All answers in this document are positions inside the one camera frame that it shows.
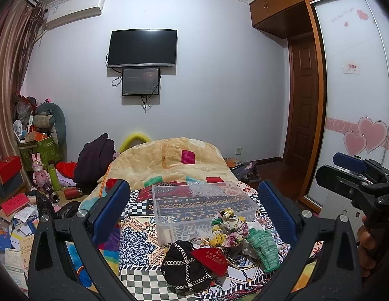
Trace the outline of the person's right hand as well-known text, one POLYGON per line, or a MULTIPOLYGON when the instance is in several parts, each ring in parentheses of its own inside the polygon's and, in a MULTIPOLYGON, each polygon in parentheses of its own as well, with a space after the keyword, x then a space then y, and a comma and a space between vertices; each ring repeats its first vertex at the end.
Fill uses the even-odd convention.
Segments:
POLYGON ((359 227, 357 236, 359 239, 359 262, 361 266, 361 276, 368 277, 371 270, 375 268, 375 260, 369 255, 369 252, 375 248, 375 240, 369 229, 365 226, 367 217, 362 217, 363 225, 359 227))

